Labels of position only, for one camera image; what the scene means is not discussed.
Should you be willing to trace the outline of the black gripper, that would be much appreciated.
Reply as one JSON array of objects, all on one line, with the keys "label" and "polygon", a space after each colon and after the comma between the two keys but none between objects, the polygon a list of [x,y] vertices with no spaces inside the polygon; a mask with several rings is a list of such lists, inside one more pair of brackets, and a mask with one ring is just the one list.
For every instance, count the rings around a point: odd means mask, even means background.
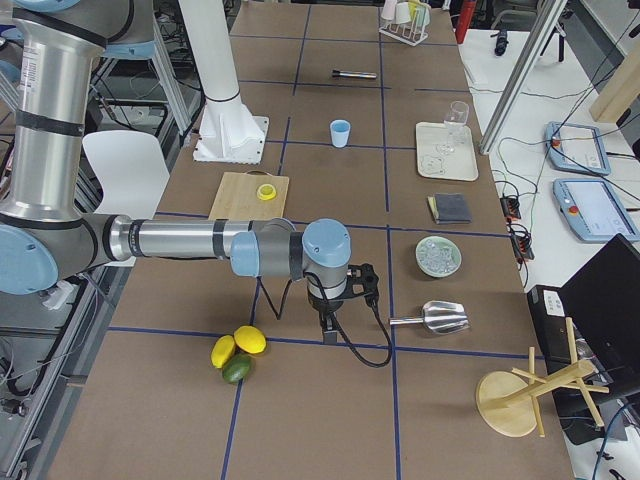
[{"label": "black gripper", "polygon": [[319,313],[324,344],[336,344],[336,312],[348,300],[362,298],[372,310],[378,308],[379,277],[369,263],[339,267],[310,265],[305,270],[308,300]]}]

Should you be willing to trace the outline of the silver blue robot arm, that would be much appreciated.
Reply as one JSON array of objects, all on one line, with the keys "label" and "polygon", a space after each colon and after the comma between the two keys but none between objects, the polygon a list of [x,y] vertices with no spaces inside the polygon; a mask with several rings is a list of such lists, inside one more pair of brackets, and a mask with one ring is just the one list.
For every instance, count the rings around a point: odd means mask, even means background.
[{"label": "silver blue robot arm", "polygon": [[93,62],[154,54],[149,1],[18,1],[19,105],[8,196],[1,203],[1,289],[24,295],[132,257],[227,259],[239,276],[305,280],[326,343],[344,336],[343,302],[378,305],[378,278],[350,261],[345,226],[320,219],[163,222],[84,214],[74,205]]}]

